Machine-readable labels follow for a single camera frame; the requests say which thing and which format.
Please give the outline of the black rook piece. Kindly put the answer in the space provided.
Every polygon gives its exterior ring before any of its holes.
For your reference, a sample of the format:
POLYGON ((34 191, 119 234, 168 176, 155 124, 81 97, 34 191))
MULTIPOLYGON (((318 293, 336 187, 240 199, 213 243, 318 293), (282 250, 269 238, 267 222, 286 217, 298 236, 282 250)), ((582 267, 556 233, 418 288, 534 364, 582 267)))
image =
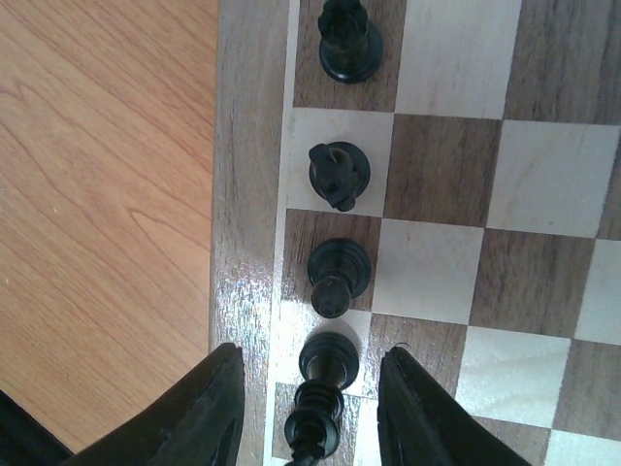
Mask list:
POLYGON ((320 64, 331 79, 362 83, 379 68, 381 34, 360 1, 325 1, 317 26, 320 64))

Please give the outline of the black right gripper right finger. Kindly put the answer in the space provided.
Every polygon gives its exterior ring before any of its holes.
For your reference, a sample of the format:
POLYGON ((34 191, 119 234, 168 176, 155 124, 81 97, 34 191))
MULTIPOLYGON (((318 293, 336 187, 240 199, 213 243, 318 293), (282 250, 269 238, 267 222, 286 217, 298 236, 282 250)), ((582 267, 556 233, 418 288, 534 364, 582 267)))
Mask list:
POLYGON ((404 348, 381 360, 377 432, 383 465, 526 465, 470 416, 404 348))

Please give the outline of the black chess piece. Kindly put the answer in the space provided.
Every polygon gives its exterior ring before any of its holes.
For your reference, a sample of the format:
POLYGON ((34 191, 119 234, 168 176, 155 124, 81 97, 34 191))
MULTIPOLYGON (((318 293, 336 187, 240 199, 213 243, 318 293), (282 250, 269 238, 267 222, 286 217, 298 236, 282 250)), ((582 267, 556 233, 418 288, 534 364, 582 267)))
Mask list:
POLYGON ((299 369, 304 382, 295 392, 284 436, 291 465, 316 465, 340 445, 343 392, 358 376, 358 350, 341 333, 316 333, 302 347, 299 369))
POLYGON ((334 238, 321 243, 307 267, 313 309, 324 318, 342 316, 367 289, 372 271, 369 255, 356 242, 334 238))

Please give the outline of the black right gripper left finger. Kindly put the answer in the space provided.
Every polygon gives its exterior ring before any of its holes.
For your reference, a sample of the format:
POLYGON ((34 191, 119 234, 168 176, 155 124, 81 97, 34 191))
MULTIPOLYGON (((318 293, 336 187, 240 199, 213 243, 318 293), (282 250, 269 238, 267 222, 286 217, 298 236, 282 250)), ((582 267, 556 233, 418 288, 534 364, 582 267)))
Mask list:
POLYGON ((224 343, 142 412, 63 463, 235 465, 243 426, 243 352, 224 343))

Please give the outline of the black knight piece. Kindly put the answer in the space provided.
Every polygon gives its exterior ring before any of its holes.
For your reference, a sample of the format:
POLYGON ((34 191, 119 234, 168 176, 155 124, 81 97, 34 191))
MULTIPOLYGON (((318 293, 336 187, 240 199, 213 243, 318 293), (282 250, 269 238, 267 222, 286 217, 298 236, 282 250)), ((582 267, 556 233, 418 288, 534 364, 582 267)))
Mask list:
POLYGON ((348 142, 318 144, 309 150, 310 184, 331 208, 351 211, 371 179, 367 155, 348 142))

